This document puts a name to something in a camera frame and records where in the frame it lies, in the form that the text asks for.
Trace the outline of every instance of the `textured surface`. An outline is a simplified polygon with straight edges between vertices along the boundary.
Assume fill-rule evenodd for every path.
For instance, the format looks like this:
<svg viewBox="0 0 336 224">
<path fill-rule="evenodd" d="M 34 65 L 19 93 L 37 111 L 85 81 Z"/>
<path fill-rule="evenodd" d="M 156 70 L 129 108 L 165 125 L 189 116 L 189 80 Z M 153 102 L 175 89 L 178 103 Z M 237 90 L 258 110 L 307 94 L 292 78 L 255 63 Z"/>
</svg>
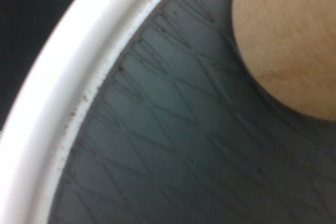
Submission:
<svg viewBox="0 0 336 224">
<path fill-rule="evenodd" d="M 111 70 L 49 224 L 336 223 L 336 127 L 250 80 L 229 0 L 171 0 Z"/>
</svg>

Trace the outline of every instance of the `white rim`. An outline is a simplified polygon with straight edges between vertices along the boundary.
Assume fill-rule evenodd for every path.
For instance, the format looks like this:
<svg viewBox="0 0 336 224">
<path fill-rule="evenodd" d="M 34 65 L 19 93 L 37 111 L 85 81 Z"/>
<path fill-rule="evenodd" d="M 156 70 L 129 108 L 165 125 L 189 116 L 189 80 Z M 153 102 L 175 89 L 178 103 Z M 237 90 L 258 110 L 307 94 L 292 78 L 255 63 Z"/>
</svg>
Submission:
<svg viewBox="0 0 336 224">
<path fill-rule="evenodd" d="M 0 223 L 43 224 L 108 70 L 160 0 L 76 0 L 33 65 L 0 142 Z"/>
</svg>

